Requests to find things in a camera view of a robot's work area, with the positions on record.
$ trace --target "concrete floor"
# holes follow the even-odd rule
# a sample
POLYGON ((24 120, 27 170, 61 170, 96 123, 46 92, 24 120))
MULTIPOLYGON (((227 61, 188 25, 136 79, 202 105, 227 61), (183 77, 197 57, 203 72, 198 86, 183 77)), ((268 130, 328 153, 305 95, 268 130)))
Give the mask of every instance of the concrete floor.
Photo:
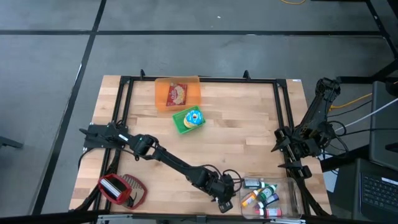
MULTIPOLYGON (((386 2, 373 3, 387 28, 396 30, 397 20, 386 2)), ((0 21, 5 22, 0 29, 91 29, 99 5, 100 0, 3 0, 0 21)), ((363 2, 307 1, 291 6, 278 0, 108 0, 99 29, 377 30, 377 26, 363 2)), ((0 217, 29 212, 87 40, 84 35, 0 35, 0 94, 8 96, 0 98, 0 136, 24 143, 20 150, 0 150, 0 217)), ((97 36, 43 212, 68 210, 83 145, 78 128, 91 120, 103 75, 138 75, 144 69, 156 76, 241 77, 249 70, 253 78, 302 79, 310 103, 319 78, 372 75, 391 61, 391 51, 379 38, 97 36)), ((343 85, 335 105, 369 92, 370 85, 343 85)), ((348 123, 369 111, 364 107, 336 119, 348 123)), ((348 130, 368 127, 365 121, 348 130)), ((368 134, 345 141, 354 149, 367 144, 368 134)))

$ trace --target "orange container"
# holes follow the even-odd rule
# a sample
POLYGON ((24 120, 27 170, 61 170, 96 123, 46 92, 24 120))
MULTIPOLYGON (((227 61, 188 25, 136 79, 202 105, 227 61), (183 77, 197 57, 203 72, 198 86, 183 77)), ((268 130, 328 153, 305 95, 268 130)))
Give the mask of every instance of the orange container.
POLYGON ((199 77, 158 78, 155 80, 155 105, 159 111, 184 110, 198 106, 200 102, 199 77))

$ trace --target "wooden table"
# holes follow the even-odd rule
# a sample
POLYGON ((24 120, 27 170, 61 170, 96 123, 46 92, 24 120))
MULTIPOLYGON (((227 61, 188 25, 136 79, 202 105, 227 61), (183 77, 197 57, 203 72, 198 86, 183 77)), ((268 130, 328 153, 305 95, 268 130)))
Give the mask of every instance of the wooden table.
MULTIPOLYGON (((119 80, 120 76, 104 76, 92 120, 95 124, 111 121, 119 80)), ((298 80, 287 80, 287 86, 294 122, 299 124, 307 110, 303 87, 298 80)), ((279 91, 286 122, 283 93, 279 91)), ((181 135, 173 124, 175 111, 156 110, 154 82, 134 82, 127 119, 129 133, 155 136, 161 146, 192 166, 213 164, 221 171, 234 169, 242 177, 286 177, 285 169, 277 167, 283 161, 282 153, 271 153, 275 145, 274 131, 278 128, 271 84, 201 83, 201 96, 200 108, 206 124, 181 135)), ((70 209, 79 206, 96 185, 103 154, 103 149, 94 149, 83 158, 70 209)), ((305 181, 307 188, 330 213, 319 161, 307 157, 302 162, 313 173, 305 181)), ((134 212, 221 215, 217 203, 210 202, 210 196, 192 187, 184 175, 161 162, 143 159, 136 162, 133 156, 122 152, 118 174, 131 174, 148 188, 145 203, 134 212)), ((100 208, 104 208, 104 201, 103 197, 100 208)), ((238 197, 234 197, 232 203, 234 208, 224 215, 240 215, 238 197)), ((111 211, 131 212, 119 205, 112 205, 111 211)))

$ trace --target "snack package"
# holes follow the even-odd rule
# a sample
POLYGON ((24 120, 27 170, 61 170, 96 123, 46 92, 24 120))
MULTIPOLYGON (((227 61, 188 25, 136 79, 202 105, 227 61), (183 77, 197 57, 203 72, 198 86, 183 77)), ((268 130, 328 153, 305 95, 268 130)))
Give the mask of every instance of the snack package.
POLYGON ((166 106, 185 105, 187 84, 170 83, 166 106))

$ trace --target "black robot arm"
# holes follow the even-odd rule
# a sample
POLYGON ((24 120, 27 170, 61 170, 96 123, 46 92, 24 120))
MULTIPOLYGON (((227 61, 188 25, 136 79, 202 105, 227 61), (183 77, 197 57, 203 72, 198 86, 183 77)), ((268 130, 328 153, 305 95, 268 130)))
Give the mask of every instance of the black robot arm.
POLYGON ((211 195, 218 202, 221 213, 233 207, 230 200, 235 196, 234 180, 229 174, 225 172, 221 174, 206 168, 212 165, 191 166, 159 145, 157 138, 148 134, 130 135, 113 123, 107 125, 106 135, 103 138, 113 143, 127 144, 135 155, 136 161, 140 158, 155 159, 180 172, 194 187, 211 195))
POLYGON ((315 89, 315 98, 301 123, 290 129, 283 127, 275 131, 277 143, 271 151, 280 150, 285 154, 285 164, 279 167, 286 168, 302 192, 303 198, 311 205, 317 215, 328 214, 319 206, 303 183, 312 173, 308 166, 302 166, 300 158, 319 156, 322 149, 336 138, 332 122, 327 121, 327 113, 331 104, 340 94, 339 83, 328 78, 318 81, 315 89))

